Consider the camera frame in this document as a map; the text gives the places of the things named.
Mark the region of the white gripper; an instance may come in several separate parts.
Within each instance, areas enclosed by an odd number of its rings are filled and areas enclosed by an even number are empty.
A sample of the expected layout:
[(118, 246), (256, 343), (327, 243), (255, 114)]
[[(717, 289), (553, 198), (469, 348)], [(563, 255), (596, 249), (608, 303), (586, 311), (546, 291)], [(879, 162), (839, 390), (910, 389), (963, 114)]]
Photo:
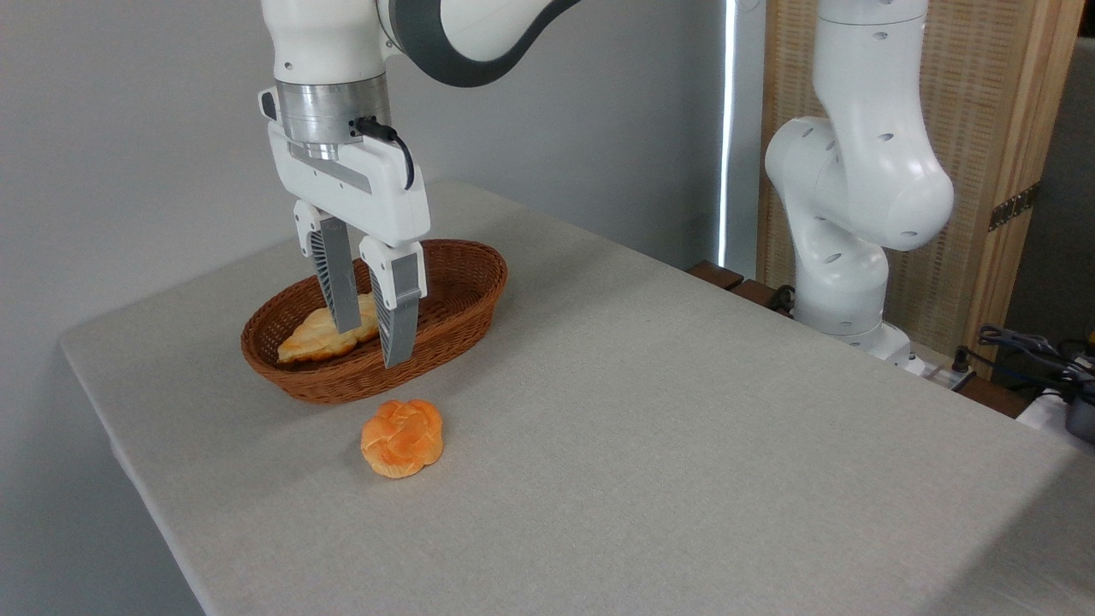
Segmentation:
[(415, 346), (419, 300), (428, 293), (423, 247), (414, 242), (430, 230), (420, 168), (414, 165), (414, 183), (407, 188), (406, 156), (399, 146), (366, 137), (341, 146), (331, 161), (296, 156), (298, 146), (276, 121), (267, 123), (267, 133), (279, 179), (302, 199), (293, 206), (299, 246), (313, 261), (336, 330), (361, 326), (347, 222), (372, 235), (359, 248), (369, 270), (384, 363), (405, 362)]

